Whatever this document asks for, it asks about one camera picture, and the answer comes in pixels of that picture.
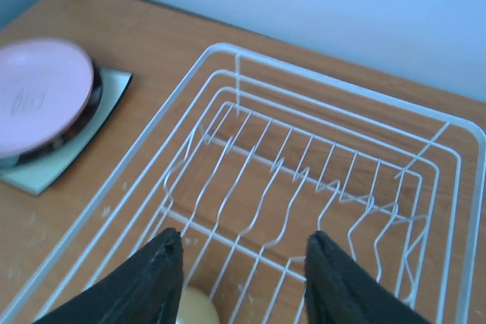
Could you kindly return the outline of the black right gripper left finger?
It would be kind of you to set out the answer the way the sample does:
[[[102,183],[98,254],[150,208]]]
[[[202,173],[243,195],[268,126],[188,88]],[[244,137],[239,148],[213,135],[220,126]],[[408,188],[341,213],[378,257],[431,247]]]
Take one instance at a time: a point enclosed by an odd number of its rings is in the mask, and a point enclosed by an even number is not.
[[[166,228],[105,278],[38,323],[174,323],[183,284],[180,232]]]

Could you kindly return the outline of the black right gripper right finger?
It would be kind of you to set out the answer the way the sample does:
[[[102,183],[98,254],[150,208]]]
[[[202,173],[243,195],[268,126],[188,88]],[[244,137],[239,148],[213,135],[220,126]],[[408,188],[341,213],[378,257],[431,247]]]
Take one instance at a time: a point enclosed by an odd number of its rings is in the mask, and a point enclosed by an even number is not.
[[[323,231],[309,238],[305,257],[309,323],[426,323],[396,299]]]

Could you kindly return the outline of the yellow mug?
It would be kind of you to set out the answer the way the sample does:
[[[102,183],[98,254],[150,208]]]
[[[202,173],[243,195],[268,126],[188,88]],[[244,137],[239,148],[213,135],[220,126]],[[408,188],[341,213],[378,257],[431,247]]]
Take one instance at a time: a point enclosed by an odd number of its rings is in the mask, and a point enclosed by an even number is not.
[[[176,317],[177,324],[220,324],[219,315],[209,297],[193,287],[186,287]]]

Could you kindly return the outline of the pink plate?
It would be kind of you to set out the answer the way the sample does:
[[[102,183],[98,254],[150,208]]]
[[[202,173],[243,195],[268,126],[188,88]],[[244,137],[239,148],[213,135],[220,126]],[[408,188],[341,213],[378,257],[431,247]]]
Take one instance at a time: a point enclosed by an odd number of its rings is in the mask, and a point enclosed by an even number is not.
[[[93,89],[90,56],[64,39],[1,47],[1,157],[36,149],[65,131]]]

